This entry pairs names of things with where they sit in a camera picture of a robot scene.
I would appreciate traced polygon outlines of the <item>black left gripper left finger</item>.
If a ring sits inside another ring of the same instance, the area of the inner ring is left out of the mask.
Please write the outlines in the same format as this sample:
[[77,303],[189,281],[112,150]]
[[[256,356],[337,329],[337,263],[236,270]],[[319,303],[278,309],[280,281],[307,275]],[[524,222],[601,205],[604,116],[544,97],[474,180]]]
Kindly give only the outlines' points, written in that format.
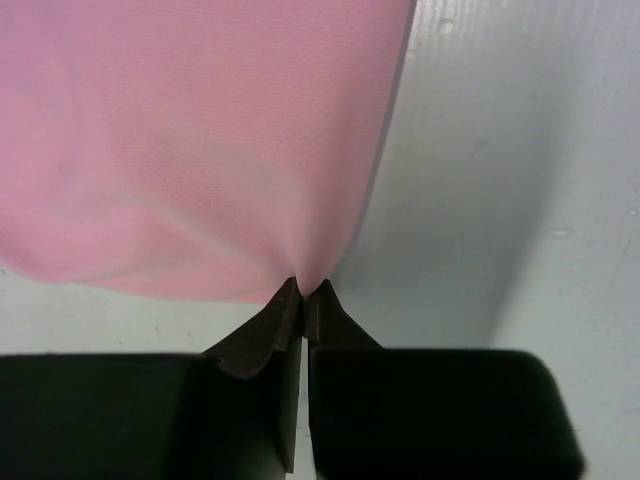
[[1,359],[5,479],[282,479],[294,467],[301,310],[286,280],[197,354]]

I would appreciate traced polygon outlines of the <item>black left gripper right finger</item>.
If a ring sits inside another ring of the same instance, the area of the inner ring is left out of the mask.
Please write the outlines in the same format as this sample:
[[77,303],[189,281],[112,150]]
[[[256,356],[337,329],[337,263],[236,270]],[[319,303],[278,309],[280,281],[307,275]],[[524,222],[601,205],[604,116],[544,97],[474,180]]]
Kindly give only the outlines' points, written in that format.
[[322,479],[578,479],[585,459],[550,370],[522,351],[376,342],[329,281],[306,316]]

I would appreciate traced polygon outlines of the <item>pink t-shirt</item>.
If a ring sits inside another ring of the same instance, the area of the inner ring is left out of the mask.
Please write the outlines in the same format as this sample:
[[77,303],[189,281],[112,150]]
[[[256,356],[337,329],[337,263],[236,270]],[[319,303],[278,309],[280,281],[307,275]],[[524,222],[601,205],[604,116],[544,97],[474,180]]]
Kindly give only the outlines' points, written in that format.
[[409,1],[5,1],[1,264],[156,298],[311,292],[350,243]]

